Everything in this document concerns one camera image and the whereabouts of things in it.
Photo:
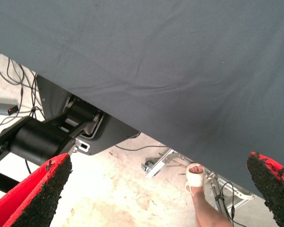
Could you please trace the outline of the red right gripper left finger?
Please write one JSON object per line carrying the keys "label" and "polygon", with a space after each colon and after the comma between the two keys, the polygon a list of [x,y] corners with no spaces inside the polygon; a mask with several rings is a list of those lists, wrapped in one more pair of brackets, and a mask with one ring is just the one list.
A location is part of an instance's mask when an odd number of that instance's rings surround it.
{"label": "red right gripper left finger", "polygon": [[0,199],[0,227],[48,227],[72,172],[70,155],[57,155]]}

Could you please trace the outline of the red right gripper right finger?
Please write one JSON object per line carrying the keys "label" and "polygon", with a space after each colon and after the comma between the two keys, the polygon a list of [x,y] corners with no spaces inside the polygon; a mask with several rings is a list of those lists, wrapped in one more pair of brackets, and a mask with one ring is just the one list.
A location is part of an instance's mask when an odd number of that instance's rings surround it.
{"label": "red right gripper right finger", "polygon": [[276,224],[284,227],[284,166],[263,154],[251,152],[247,169]]}

